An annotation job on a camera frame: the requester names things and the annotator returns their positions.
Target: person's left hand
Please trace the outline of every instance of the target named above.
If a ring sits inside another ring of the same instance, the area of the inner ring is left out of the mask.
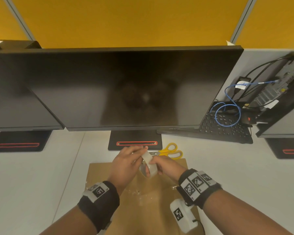
[[[119,195],[122,194],[122,191],[135,177],[143,161],[141,155],[147,149],[147,146],[124,147],[114,158],[108,181],[114,184]]]

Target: tape roll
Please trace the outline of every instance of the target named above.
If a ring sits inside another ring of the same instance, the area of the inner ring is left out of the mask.
[[[149,164],[149,162],[152,160],[152,156],[150,155],[150,153],[145,152],[142,155],[142,158],[144,159],[144,161],[149,169],[150,177],[153,177],[154,175],[156,175],[158,173],[157,165],[156,164]],[[141,171],[141,173],[144,176],[146,176],[146,166],[145,166],[144,161],[141,164],[141,166],[139,167],[139,170]]]

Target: person's right hand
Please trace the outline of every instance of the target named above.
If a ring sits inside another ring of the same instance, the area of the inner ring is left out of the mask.
[[[162,173],[166,174],[174,181],[179,181],[180,176],[186,168],[178,164],[175,160],[167,156],[153,156],[153,159],[149,162],[149,164],[157,164],[158,174],[162,175]],[[149,169],[146,166],[146,175],[150,176]]]

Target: monitor base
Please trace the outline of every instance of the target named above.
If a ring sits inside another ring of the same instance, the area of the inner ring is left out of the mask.
[[[0,132],[0,153],[40,152],[52,130]]]
[[[265,138],[274,155],[279,159],[294,159],[294,138]]]
[[[150,150],[162,149],[161,134],[156,130],[112,130],[108,145],[109,151],[120,151],[129,146],[148,146]]]

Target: cardboard sheet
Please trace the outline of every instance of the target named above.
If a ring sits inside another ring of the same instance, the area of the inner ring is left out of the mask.
[[[177,160],[187,168],[184,158]],[[86,188],[108,178],[111,163],[92,163],[89,165]],[[120,206],[114,213],[106,235],[178,235],[184,234],[177,225],[170,210],[170,204],[181,195],[176,184],[166,175],[145,178],[140,171],[127,186],[120,197]],[[197,207],[192,208],[197,220],[200,220]],[[189,235],[204,235],[200,223]]]

